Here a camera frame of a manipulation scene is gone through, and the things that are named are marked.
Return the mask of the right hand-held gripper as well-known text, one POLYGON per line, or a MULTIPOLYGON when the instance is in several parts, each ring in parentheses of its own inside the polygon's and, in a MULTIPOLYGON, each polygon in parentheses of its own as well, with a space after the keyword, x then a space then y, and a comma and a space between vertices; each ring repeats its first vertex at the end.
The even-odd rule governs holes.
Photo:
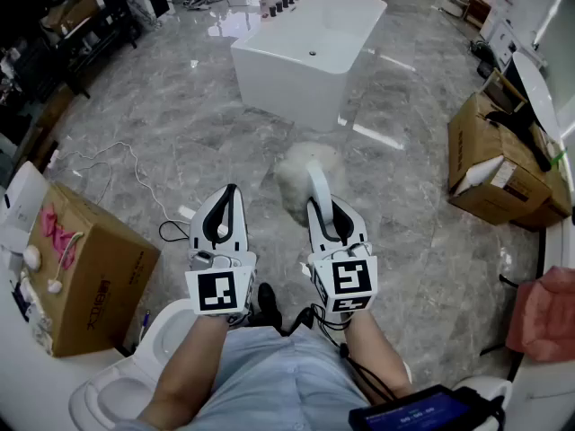
POLYGON ((306 209, 312 248, 307 265, 324 310, 328 314, 367 310, 377 295, 377 257, 367 242, 363 216, 336 196, 332 196, 333 225, 324 222, 313 198, 306 209), (351 246, 338 249, 338 238, 351 246))

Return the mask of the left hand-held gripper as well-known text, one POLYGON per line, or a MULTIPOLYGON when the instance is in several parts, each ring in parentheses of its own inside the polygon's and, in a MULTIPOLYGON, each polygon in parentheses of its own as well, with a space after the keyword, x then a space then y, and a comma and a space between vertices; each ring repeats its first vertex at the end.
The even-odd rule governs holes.
POLYGON ((256 255, 248 249, 243 195, 227 184, 210 195, 190 220, 185 272, 192 310, 198 316, 224 316, 230 327, 244 325, 252 313, 256 255))

